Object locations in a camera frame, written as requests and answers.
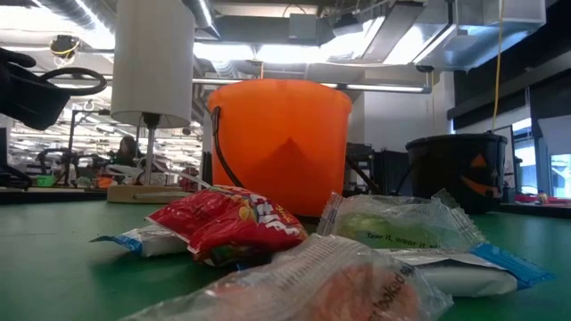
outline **bucket handle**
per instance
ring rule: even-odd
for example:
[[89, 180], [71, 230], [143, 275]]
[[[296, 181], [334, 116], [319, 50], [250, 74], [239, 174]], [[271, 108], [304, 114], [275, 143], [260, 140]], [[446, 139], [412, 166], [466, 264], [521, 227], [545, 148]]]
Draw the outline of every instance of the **bucket handle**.
[[[212, 135], [214, 136], [214, 148], [216, 149], [216, 154], [218, 155], [218, 159], [220, 161], [220, 164], [222, 165], [222, 168], [226, 172], [226, 175], [228, 175], [228, 177], [230, 177], [230, 180], [232, 181], [232, 183], [237, 187], [244, 187], [242, 182], [240, 182], [240, 180], [238, 179], [236, 174], [234, 174], [234, 172], [232, 171], [232, 169], [230, 168], [230, 166], [226, 162], [226, 158], [224, 158], [224, 155], [222, 153], [222, 148], [220, 148], [220, 140], [219, 140], [220, 126], [219, 126], [219, 124], [220, 124], [221, 110], [222, 109], [220, 108], [220, 106], [216, 106], [216, 107], [214, 107], [214, 109], [212, 109], [212, 113], [211, 113]], [[368, 177], [367, 174], [365, 174], [359, 168], [359, 165], [357, 165], [347, 155], [345, 155], [345, 162], [347, 163], [347, 165], [349, 165], [349, 167], [351, 169], [353, 169], [357, 172], [357, 174], [365, 181], [365, 183], [367, 183], [368, 188], [371, 190], [371, 192], [373, 194], [381, 194], [381, 190], [378, 188], [377, 184], [375, 184], [375, 182], [373, 182], [373, 180], [370, 179], [370, 177]]]
[[218, 131], [220, 128], [219, 124], [220, 124], [220, 111], [221, 110], [222, 109], [220, 108], [220, 106], [216, 106], [212, 110], [212, 114], [211, 114], [212, 135], [214, 136], [214, 148], [216, 149], [216, 154], [218, 155], [218, 159], [220, 161], [220, 164], [222, 165], [222, 168], [226, 172], [226, 175], [228, 175], [228, 177], [230, 177], [230, 180], [232, 181], [232, 183], [237, 187], [244, 187], [242, 182], [240, 182], [238, 177], [236, 177], [236, 174], [234, 174], [234, 172], [232, 171], [232, 169], [230, 168], [230, 166], [226, 162], [226, 159], [224, 158], [224, 155], [222, 154], [222, 149], [220, 148], [220, 140], [219, 140]]

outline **ceiling duct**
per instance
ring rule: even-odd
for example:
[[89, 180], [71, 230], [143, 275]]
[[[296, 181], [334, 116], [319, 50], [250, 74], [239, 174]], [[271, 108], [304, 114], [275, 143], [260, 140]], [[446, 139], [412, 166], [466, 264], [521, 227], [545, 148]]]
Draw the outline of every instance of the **ceiling duct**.
[[362, 58], [383, 62], [423, 11], [424, 5], [418, 2], [395, 3]]
[[[546, 22], [545, 0], [504, 0], [501, 49]], [[498, 54], [502, 0], [398, 1], [363, 55], [368, 62], [470, 70]]]
[[32, 0], [86, 32], [87, 43], [95, 48], [115, 46], [115, 12], [102, 0]]
[[220, 33], [214, 25], [216, 13], [209, 0], [182, 0], [182, 3], [193, 12], [196, 26], [215, 39], [220, 39]]

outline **orange bucket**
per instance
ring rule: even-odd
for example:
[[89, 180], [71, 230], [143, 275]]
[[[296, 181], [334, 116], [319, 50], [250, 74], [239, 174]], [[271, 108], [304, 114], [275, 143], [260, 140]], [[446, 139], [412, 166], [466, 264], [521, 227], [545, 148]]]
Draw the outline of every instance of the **orange bucket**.
[[[351, 106], [340, 91], [283, 79], [224, 86], [208, 101], [211, 113], [219, 110], [221, 154], [244, 187], [313, 217], [332, 192], [343, 190]], [[214, 142], [212, 150], [214, 184], [234, 185]]]

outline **green table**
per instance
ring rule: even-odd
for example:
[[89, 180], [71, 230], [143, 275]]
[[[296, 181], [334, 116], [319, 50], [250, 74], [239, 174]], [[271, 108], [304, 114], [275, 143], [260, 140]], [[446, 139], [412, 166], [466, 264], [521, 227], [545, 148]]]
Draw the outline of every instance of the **green table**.
[[[154, 205], [72, 202], [0, 206], [0, 319], [113, 320], [188, 294], [228, 270], [186, 254], [141, 259], [88, 243], [144, 226]], [[571, 320], [571, 220], [475, 217], [488, 239], [547, 268], [556, 281], [483, 299], [456, 299], [444, 320]]]

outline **red object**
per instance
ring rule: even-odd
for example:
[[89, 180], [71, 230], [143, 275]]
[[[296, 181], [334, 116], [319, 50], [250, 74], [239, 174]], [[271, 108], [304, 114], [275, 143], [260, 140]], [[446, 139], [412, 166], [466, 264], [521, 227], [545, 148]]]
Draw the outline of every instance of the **red object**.
[[301, 223], [287, 210], [239, 187], [217, 186], [193, 193], [147, 219], [185, 240], [196, 260], [217, 266], [284, 251], [307, 238]]

